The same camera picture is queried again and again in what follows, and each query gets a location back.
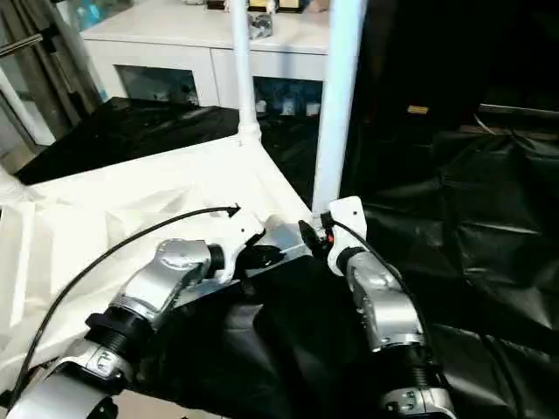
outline white fabric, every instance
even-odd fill
[[[179,213],[236,203],[262,223],[272,215],[287,223],[310,218],[259,143],[239,144],[231,137],[28,189],[0,173],[0,190],[9,191],[0,194],[0,391],[13,384],[30,339],[60,289],[123,238]],[[162,240],[211,241],[227,221],[226,214],[196,216],[117,252],[59,308],[34,363],[58,355],[85,332],[86,317],[107,307]]]

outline black wire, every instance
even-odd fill
[[[223,212],[227,212],[229,214],[229,216],[233,216],[238,210],[239,210],[239,207],[214,207],[214,208],[207,208],[207,209],[198,209],[196,211],[191,211],[191,212],[187,212],[185,214],[181,214],[180,216],[174,216],[174,217],[170,218],[169,220],[166,220],[166,221],[163,221],[162,223],[158,223],[156,225],[153,225],[153,226],[151,226],[151,227],[149,227],[145,230],[142,230],[142,231],[134,234],[133,236],[130,236],[130,237],[126,238],[125,240],[122,240],[120,243],[113,246],[111,249],[109,249],[108,251],[103,253],[101,256],[99,256],[97,259],[95,259],[86,269],[84,269],[76,277],[74,277],[74,279],[72,279],[72,281],[70,281],[70,283],[68,283],[68,285],[62,290],[62,292],[58,295],[58,297],[51,304],[49,310],[46,312],[46,315],[43,317],[43,321],[41,322],[41,325],[38,327],[37,331],[35,332],[35,337],[33,338],[33,341],[31,342],[31,344],[29,346],[29,350],[27,351],[27,355],[24,358],[24,363],[22,364],[21,369],[19,370],[19,375],[17,376],[16,385],[14,386],[13,392],[11,394],[10,405],[8,407],[8,411],[10,411],[14,407],[14,405],[16,404],[17,400],[19,399],[19,396],[21,395],[21,393],[24,389],[25,377],[26,377],[27,372],[29,370],[29,366],[31,365],[33,355],[35,354],[38,343],[41,341],[41,337],[43,336],[43,333],[45,332],[46,327],[48,326],[49,322],[51,321],[52,315],[54,314],[54,312],[56,311],[56,309],[58,308],[60,302],[64,299],[64,297],[93,268],[95,268],[98,264],[103,262],[105,259],[107,259],[109,256],[113,255],[118,250],[122,249],[127,244],[130,244],[130,243],[134,242],[135,240],[137,240],[141,237],[144,237],[147,234],[149,234],[149,233],[151,233],[155,230],[159,230],[162,227],[165,227],[166,225],[175,223],[177,221],[181,221],[181,220],[183,220],[185,218],[189,218],[191,216],[199,216],[201,214],[209,214],[209,213],[212,213],[212,212],[222,212],[223,211]]]

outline white pole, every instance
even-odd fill
[[[10,81],[6,77],[6,74],[3,72],[2,67],[0,67],[0,92],[6,98],[6,101],[10,104],[11,108],[13,109],[14,113],[17,115],[19,120],[21,121],[24,128],[27,130],[31,138],[37,143],[41,145],[50,145],[52,141],[49,139],[44,138],[43,133],[41,132],[40,128],[38,127],[37,123],[25,108],[24,102],[19,99],[17,96],[16,91],[12,87]]]
[[[238,133],[242,140],[249,137],[260,140],[260,125],[254,105],[246,0],[231,0],[231,19],[238,83]]]
[[[366,0],[332,2],[328,69],[314,172],[315,215],[327,211],[328,204],[340,195],[366,6]]]

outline black fabric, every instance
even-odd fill
[[[318,119],[266,114],[259,122],[264,148],[310,203]],[[224,138],[237,128],[238,112],[233,109],[112,98],[16,176],[24,184],[50,181]]]
[[[19,172],[42,182],[234,134],[237,114],[112,100]],[[318,124],[266,116],[263,144],[308,201]],[[559,147],[354,127],[346,186],[427,319],[459,417],[557,419]],[[208,296],[149,344],[135,388],[232,419],[377,417],[342,279],[303,258]]]
[[[559,145],[404,132],[361,152],[369,241],[434,325],[457,404],[559,417]]]

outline gray curtain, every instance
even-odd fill
[[[15,54],[31,99],[56,139],[72,130],[100,104],[88,74],[76,65],[44,0],[0,0],[0,14],[11,42],[37,33],[45,40]]]

